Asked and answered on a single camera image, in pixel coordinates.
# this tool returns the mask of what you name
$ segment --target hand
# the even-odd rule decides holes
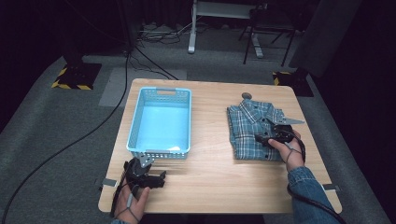
[[[294,134],[298,138],[301,138],[301,135],[297,131],[294,131]],[[293,147],[296,151],[290,150],[285,144],[282,144],[274,139],[268,140],[268,143],[272,147],[279,150],[280,156],[282,157],[282,160],[286,163],[286,168],[288,169],[288,171],[297,168],[299,166],[304,166],[303,156],[301,154],[301,148],[296,138],[293,138],[293,140],[289,142],[289,145]]]
[[[115,218],[128,222],[130,224],[137,224],[145,215],[146,202],[149,197],[149,188],[143,189],[139,200],[132,196],[132,203],[130,208],[127,208],[128,198],[131,195],[131,190],[128,186],[122,188],[119,199],[117,201],[116,210],[114,212]]]

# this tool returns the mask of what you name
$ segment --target shirt collar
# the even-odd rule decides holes
[[[265,119],[268,107],[271,105],[272,104],[270,103],[262,103],[245,99],[241,102],[239,108],[244,113],[247,120],[253,124],[259,120]]]

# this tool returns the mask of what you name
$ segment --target chair leg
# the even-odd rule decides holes
[[[247,31],[247,26],[245,26],[245,29],[244,29],[244,31],[242,32],[242,34],[239,36],[239,41],[242,39],[242,36],[245,34],[245,32]]]
[[[280,66],[282,66],[282,67],[283,67],[283,65],[285,65],[285,61],[286,61],[286,58],[288,57],[289,49],[290,49],[290,46],[291,46],[291,42],[293,41],[293,38],[294,38],[294,34],[295,34],[295,33],[296,33],[295,30],[293,30],[293,32],[291,33],[291,37],[290,37],[290,41],[289,41],[289,44],[288,44],[288,48],[286,49],[285,56],[283,57],[282,64],[280,65]]]
[[[251,43],[251,37],[253,36],[253,27],[250,26],[250,31],[248,33],[248,38],[247,38],[247,49],[245,51],[245,59],[244,59],[244,64],[247,63],[247,57],[248,57],[248,49],[250,47],[250,43]]]
[[[283,33],[279,33],[279,35],[275,37],[275,39],[271,42],[271,44],[274,44],[282,35]]]

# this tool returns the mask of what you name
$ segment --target light blue plastic basket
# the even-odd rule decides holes
[[[191,91],[143,87],[134,110],[127,148],[134,156],[186,159],[191,143]]]

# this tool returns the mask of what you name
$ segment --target plaid fabric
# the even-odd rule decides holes
[[[227,108],[230,142],[238,160],[282,161],[277,149],[263,147],[254,134],[269,133],[272,121],[283,118],[283,112],[271,103],[245,99],[239,106]]]

